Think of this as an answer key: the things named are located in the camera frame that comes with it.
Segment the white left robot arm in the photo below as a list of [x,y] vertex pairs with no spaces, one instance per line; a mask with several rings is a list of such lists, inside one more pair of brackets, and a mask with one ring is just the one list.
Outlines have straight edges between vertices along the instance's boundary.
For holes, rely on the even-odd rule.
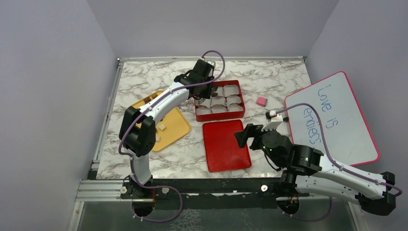
[[157,124],[174,108],[190,98],[210,98],[214,62],[199,59],[194,67],[174,78],[173,83],[147,104],[126,109],[119,132],[118,151],[130,158],[133,192],[138,197],[151,193],[149,153],[156,143]]

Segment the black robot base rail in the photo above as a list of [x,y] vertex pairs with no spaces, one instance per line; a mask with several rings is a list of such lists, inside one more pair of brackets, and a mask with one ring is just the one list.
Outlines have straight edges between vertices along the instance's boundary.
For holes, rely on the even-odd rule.
[[215,179],[151,179],[144,187],[125,178],[121,199],[141,208],[179,209],[276,209],[277,199],[296,200],[301,193],[284,185],[279,177]]

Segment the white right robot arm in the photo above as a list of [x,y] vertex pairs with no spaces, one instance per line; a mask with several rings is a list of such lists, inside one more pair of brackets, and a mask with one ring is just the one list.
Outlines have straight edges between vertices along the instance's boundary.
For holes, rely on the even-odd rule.
[[391,193],[395,175],[390,172],[374,174],[335,165],[322,151],[293,144],[275,129],[263,131],[261,125],[248,124],[234,137],[240,148],[253,138],[250,149],[261,150],[283,169],[278,186],[272,190],[278,196],[315,193],[352,202],[378,216],[388,216],[396,208],[396,196]]

